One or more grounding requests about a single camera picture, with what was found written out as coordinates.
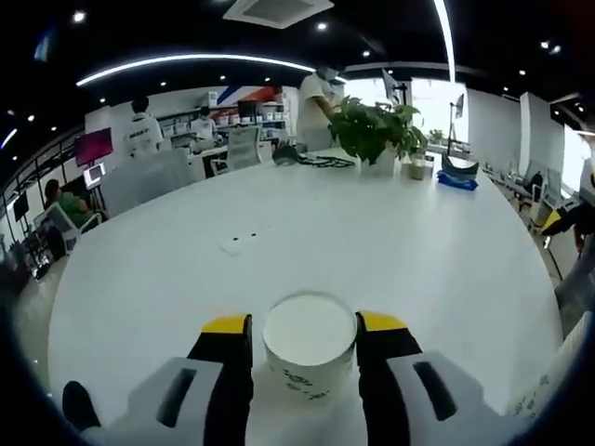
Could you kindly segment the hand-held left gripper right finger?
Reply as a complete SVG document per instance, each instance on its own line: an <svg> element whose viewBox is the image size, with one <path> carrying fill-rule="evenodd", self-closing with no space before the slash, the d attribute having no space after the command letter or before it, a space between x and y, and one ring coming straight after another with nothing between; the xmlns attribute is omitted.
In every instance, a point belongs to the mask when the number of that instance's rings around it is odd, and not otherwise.
<svg viewBox="0 0 595 446"><path fill-rule="evenodd" d="M356 314L359 394L370 445L505 445L509 419L482 385L438 352L423 351L407 325Z"/></svg>

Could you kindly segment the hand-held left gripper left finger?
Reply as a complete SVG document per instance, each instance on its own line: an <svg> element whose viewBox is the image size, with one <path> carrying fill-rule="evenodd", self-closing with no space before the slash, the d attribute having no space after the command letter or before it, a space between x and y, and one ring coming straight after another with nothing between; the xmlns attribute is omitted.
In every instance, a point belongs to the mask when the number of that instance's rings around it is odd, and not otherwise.
<svg viewBox="0 0 595 446"><path fill-rule="evenodd" d="M172 358L128 397L143 445L244 445L254 396L252 316L215 318L190 353Z"/></svg>

